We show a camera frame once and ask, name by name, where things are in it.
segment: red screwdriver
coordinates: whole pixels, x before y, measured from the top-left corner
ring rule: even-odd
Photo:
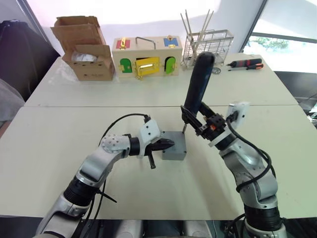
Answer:
[[[262,63],[262,59],[258,58],[258,59],[235,60],[227,64],[227,66],[231,66],[232,68],[238,68],[238,67],[247,67],[249,65],[254,65],[257,63]]]
[[[246,70],[249,70],[249,69],[260,69],[260,68],[263,68],[263,67],[264,67],[264,65],[262,63],[257,63],[257,64],[254,64],[254,65],[246,66],[245,69]]]

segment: metal handle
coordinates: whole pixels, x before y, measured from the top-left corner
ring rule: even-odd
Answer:
[[[154,41],[149,40],[149,39],[147,39],[147,38],[143,38],[143,37],[139,37],[139,36],[137,36],[137,37],[135,38],[135,43],[136,43],[136,44],[138,44],[138,39],[141,39],[141,40],[145,40],[145,41],[152,42],[152,43],[154,44],[154,50],[156,50],[156,49],[157,49],[157,45],[156,45],[156,43],[155,43]]]

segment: wire rack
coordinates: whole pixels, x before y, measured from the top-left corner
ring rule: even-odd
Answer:
[[[228,54],[233,35],[228,30],[207,30],[199,40],[200,32],[187,35],[183,66],[191,68],[196,62],[197,56],[202,52],[212,52],[215,55],[215,64],[222,64]]]

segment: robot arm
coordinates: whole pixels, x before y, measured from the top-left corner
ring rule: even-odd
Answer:
[[[103,137],[99,147],[85,159],[66,190],[42,219],[36,238],[71,238],[74,233],[81,232],[76,230],[78,224],[116,161],[129,155],[139,158],[147,155],[151,168],[155,168],[151,151],[164,150],[172,145],[173,141],[161,139],[159,127],[152,119],[142,126],[137,137]]]
[[[198,136],[210,141],[209,146],[219,150],[226,166],[234,175],[237,191],[244,203],[246,229],[251,237],[286,238],[285,226],[277,208],[277,182],[270,169],[263,164],[261,151],[233,133],[245,118],[248,103],[232,104],[227,119],[214,113],[202,102],[214,63],[214,55],[201,53],[192,73],[182,119],[190,124]],[[200,112],[206,121],[202,125],[196,115]]]

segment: green door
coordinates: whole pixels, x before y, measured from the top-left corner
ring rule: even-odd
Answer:
[[[122,73],[132,73],[131,61],[129,59],[121,59],[120,65]]]
[[[175,58],[174,57],[167,57],[165,60],[165,72],[166,74],[170,74],[175,70]]]

